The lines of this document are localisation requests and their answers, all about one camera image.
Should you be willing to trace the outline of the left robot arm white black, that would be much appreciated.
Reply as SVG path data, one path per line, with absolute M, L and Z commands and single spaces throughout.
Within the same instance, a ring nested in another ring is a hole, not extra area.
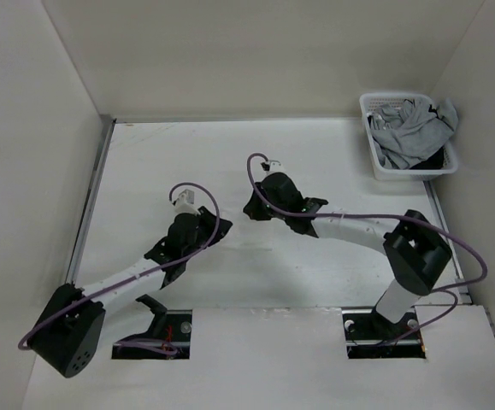
M 232 226 L 205 207 L 177 214 L 167 235 L 132 266 L 84 287 L 58 287 L 20 346 L 34 351 L 63 377 L 76 376 L 97 352 L 110 315 L 171 285 L 194 255 L 220 242 Z

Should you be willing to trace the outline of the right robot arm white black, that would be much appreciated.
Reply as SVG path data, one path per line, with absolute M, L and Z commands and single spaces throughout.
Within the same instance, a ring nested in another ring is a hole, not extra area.
M 387 258 L 393 280 L 369 319 L 378 337 L 391 337 L 400 329 L 401 319 L 432 292 L 451 259 L 451 247 L 417 211 L 401 215 L 398 224 L 389 228 L 378 220 L 342 216 L 325 199 L 302 196 L 283 172 L 250 182 L 253 193 L 243 212 L 251 220 L 282 220 L 297 234 L 353 243 Z

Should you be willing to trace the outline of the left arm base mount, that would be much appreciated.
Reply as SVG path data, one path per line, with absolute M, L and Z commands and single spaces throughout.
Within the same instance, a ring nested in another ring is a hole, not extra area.
M 115 342 L 112 360 L 188 360 L 191 352 L 192 310 L 169 310 L 152 296 L 137 303 L 146 306 L 152 321 L 146 331 Z

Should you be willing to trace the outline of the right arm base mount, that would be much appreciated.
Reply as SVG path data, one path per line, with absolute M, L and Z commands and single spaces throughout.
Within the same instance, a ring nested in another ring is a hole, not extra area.
M 404 337 L 418 326 L 417 315 L 410 309 L 393 324 L 370 309 L 342 311 L 346 353 L 349 359 L 425 359 L 426 352 L 419 331 Z

